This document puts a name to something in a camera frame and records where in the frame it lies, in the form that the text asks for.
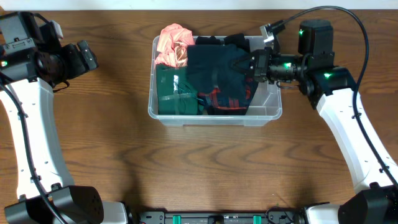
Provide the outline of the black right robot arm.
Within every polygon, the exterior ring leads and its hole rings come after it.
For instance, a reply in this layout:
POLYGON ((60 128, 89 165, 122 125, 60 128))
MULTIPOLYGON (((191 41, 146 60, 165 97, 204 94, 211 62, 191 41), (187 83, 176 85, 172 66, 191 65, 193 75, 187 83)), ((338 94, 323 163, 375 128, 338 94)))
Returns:
POLYGON ((262 27, 264 48, 231 61, 234 70, 258 82, 299 84, 313 109, 331 129, 349 168, 355 195, 342 205, 318 203, 296 212, 279 210, 282 223, 396 223, 397 164, 363 108, 359 83, 334 64, 333 27, 306 20, 299 27, 298 54, 277 49, 284 22, 262 27))

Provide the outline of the dark green shirt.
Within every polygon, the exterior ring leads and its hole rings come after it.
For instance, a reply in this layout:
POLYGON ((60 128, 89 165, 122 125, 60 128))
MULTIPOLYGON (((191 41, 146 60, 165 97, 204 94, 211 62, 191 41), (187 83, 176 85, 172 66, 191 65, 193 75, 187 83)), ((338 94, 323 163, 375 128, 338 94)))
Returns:
POLYGON ((186 67, 158 64, 155 71, 159 115, 202 114, 204 106, 198 91, 187 80, 186 67))

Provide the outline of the red navy plaid shirt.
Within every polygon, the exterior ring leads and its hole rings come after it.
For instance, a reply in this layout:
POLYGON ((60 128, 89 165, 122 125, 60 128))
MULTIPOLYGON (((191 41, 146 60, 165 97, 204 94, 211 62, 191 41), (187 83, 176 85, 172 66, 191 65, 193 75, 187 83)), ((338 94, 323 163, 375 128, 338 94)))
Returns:
POLYGON ((210 93, 198 93, 200 102, 207 107, 213 107, 219 110, 243 110, 247 109, 254 97, 256 88, 246 85, 243 99, 232 98, 222 93, 220 89, 215 88, 210 93))

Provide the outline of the pink printed shirt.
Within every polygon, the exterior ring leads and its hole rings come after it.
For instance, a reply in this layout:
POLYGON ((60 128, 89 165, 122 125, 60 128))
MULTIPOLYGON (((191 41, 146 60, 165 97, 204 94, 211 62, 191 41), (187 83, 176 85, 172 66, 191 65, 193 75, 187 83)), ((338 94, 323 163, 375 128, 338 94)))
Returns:
POLYGON ((156 64, 169 67, 185 67, 187 65, 187 47, 194 45, 192 31, 180 24, 171 24, 161 30, 157 44, 158 56, 156 64))

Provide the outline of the black cloth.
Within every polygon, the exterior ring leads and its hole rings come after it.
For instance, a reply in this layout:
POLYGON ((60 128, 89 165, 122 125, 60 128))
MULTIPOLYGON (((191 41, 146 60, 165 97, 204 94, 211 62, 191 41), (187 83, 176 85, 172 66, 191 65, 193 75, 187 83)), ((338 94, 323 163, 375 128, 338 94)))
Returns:
POLYGON ((233 44, 239 49, 243 49, 246 52, 250 52, 250 42, 246 39, 244 34, 233 34, 224 37, 223 39, 217 39, 215 36, 211 37, 197 37, 195 41, 196 45, 230 45, 233 44))

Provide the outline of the dark navy cloth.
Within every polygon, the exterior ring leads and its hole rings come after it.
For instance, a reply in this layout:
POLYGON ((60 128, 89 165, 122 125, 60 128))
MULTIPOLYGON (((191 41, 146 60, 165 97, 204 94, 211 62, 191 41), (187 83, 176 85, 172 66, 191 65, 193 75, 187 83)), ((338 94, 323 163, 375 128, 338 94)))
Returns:
POLYGON ((229 61, 247 54, 233 44, 189 46, 187 80, 198 93, 210 93, 218 88, 232 98, 243 99, 246 85, 256 88, 256 83, 247 75, 232 70, 229 61))

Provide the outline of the black garment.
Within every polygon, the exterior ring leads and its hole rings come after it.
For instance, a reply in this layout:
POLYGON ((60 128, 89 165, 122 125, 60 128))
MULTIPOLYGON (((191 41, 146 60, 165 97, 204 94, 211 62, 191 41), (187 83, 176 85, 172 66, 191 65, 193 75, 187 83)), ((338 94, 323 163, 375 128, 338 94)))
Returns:
POLYGON ((215 109, 213 107, 207 107, 207 106, 205 106, 205 108, 209 115, 244 116, 249 107, 247 109, 243 109, 243 110, 219 110, 219 109, 215 109))

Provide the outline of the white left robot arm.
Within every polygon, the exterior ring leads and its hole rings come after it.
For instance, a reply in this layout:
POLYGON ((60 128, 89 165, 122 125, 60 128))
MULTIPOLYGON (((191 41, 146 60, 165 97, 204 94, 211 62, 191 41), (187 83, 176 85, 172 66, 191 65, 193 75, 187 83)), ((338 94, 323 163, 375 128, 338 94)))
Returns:
POLYGON ((1 17, 1 102, 17 157, 17 202, 8 223, 129 223, 125 204, 105 202, 94 187, 77 186, 63 158, 54 94, 98 63, 88 43, 62 45, 55 21, 13 12, 1 17))

